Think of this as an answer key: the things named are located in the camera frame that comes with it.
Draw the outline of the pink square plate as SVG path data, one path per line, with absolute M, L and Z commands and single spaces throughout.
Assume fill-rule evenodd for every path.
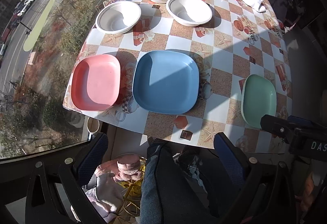
M 82 111 L 105 111 L 116 102 L 120 90 L 121 66 L 110 54 L 84 58 L 75 67 L 70 96 Z

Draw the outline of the green square plate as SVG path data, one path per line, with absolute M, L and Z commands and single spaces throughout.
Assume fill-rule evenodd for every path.
M 277 95 L 274 85 L 259 75 L 249 75 L 243 84 L 241 114 L 251 127 L 261 129 L 264 115 L 275 116 Z

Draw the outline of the blue square plate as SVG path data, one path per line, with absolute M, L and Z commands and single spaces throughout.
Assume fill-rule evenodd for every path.
M 198 66 L 182 52 L 150 51 L 136 64 L 132 94 L 135 102 L 149 112 L 186 113 L 195 105 L 198 89 Z

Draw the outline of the paper cup under table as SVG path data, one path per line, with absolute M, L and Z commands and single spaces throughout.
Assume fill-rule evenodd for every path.
M 97 132 L 99 132 L 100 129 L 100 122 L 98 119 L 94 119 L 91 117 L 87 118 L 87 131 L 90 134 L 96 134 Z

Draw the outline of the patterned checkered tablecloth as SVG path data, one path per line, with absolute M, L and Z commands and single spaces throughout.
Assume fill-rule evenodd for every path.
M 142 16 L 131 32 L 105 34 L 92 28 L 78 60 L 111 54 L 121 64 L 118 101 L 105 111 L 87 116 L 114 126 L 175 143 L 212 148 L 214 135 L 224 132 L 248 153 L 284 153 L 278 137 L 247 124 L 241 114 L 242 89 L 249 75 L 269 80 L 277 92 L 275 115 L 291 114 L 291 74 L 288 53 L 271 8 L 257 13 L 241 0 L 203 0 L 213 10 L 209 24 L 185 27 L 164 4 L 150 0 L 105 0 L 137 3 Z M 199 98 L 193 109 L 181 115 L 149 112 L 132 96 L 134 68 L 154 50 L 178 50 L 196 62 L 200 74 Z

